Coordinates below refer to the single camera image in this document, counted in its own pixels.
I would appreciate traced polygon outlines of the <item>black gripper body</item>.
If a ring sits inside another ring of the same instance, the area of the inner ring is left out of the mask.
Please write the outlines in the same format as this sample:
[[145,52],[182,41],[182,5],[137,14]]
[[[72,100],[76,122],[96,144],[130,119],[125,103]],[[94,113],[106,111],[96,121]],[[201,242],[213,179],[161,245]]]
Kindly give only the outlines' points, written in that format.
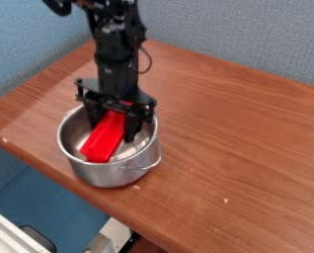
[[152,59],[142,43],[146,28],[137,9],[85,11],[90,35],[94,41],[93,60],[97,69],[94,79],[78,79],[76,98],[97,101],[102,108],[126,115],[136,113],[142,122],[150,122],[157,101],[138,87],[138,51]]

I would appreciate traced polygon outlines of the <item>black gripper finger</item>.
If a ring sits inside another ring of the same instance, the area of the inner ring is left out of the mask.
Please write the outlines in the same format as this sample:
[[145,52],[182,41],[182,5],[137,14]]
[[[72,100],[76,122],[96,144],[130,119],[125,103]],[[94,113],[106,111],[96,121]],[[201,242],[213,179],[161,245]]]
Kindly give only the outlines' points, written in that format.
[[141,130],[142,119],[136,113],[128,113],[124,119],[124,141],[132,142]]
[[82,102],[90,128],[94,128],[105,115],[102,104],[97,101],[85,99]]

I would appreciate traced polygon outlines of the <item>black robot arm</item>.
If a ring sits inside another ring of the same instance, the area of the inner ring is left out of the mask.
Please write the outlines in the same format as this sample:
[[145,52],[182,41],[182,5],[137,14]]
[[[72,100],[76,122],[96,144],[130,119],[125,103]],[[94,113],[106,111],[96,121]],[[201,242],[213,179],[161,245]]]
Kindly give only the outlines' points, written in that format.
[[97,77],[77,78],[76,99],[82,103],[88,121],[96,125],[108,110],[124,115],[120,129],[124,140],[134,140],[142,124],[154,116],[157,101],[138,87],[138,54],[146,50],[146,27],[137,0],[42,0],[48,8],[66,16],[74,7],[85,14],[94,41],[93,61]]

